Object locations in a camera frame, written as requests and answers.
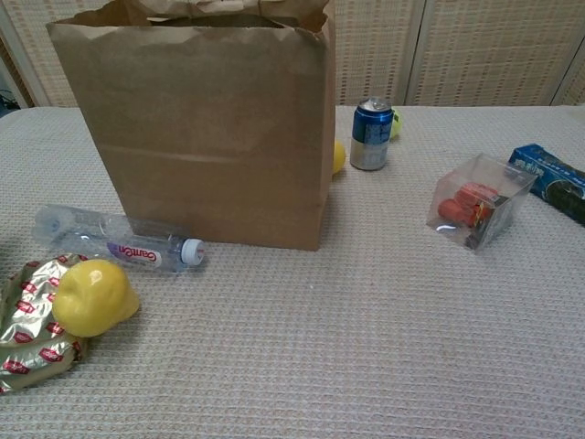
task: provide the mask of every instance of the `yellow ball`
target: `yellow ball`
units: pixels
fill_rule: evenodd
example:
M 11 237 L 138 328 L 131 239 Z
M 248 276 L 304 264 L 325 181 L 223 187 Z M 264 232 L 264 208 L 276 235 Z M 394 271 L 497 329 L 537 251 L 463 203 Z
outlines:
M 333 173 L 337 174 L 346 163 L 346 149 L 343 144 L 335 140 L 335 150 L 333 152 Z
M 390 139 L 393 139 L 402 131 L 402 116 L 398 110 L 394 110 L 394 120 L 392 121 L 392 128 L 390 129 Z

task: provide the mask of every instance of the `can lid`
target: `can lid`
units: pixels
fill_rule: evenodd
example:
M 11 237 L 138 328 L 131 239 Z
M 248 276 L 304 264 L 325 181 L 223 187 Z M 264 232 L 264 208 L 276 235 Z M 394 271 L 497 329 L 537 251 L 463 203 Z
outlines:
M 367 112 L 387 112 L 392 110 L 390 102 L 384 98 L 367 98 L 359 103 L 359 108 Z

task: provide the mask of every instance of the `bottle label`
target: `bottle label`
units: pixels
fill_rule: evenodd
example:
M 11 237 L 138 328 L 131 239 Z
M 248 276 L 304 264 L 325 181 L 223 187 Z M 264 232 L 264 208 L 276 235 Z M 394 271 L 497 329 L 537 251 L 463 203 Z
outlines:
M 163 263 L 161 253 L 148 249 L 108 242 L 108 250 L 114 257 L 126 262 L 154 267 L 159 267 Z

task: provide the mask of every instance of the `blue can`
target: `blue can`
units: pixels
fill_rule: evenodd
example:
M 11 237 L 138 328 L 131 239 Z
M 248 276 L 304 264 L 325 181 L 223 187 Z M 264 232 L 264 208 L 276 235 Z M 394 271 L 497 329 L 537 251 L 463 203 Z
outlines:
M 384 167 L 393 118 L 390 102 L 383 98 L 368 98 L 359 103 L 351 139 L 352 166 L 365 171 Z

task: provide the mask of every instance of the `blue package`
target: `blue package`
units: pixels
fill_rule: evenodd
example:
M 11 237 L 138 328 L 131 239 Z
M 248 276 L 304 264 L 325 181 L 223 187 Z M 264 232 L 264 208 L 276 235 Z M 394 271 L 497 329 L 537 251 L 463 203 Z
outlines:
M 516 148 L 508 162 L 538 176 L 533 194 L 585 226 L 585 172 L 537 144 Z

